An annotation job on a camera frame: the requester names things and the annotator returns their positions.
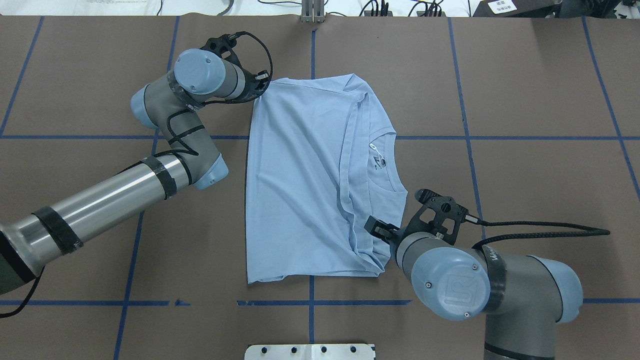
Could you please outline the black box with white label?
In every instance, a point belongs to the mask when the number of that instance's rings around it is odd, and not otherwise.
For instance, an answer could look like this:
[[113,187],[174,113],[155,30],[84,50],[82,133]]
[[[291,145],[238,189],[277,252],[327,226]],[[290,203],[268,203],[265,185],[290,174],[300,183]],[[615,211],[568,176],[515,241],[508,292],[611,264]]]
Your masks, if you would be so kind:
[[562,0],[483,0],[473,11],[473,18],[548,18],[562,5]]

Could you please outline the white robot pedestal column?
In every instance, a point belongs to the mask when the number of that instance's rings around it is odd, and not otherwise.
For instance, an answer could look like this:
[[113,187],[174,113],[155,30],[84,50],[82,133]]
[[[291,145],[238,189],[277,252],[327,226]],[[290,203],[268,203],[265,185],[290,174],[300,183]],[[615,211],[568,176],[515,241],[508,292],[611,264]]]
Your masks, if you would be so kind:
[[254,344],[247,347],[245,360],[375,360],[374,344]]

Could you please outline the light blue t-shirt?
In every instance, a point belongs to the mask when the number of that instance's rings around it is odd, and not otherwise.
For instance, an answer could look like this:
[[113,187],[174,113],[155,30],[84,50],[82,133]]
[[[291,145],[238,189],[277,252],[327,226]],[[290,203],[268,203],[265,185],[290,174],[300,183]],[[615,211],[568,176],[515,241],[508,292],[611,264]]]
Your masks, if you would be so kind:
[[403,219],[396,137],[354,73],[274,80],[254,102],[247,145],[247,282],[384,273],[390,247],[365,223]]

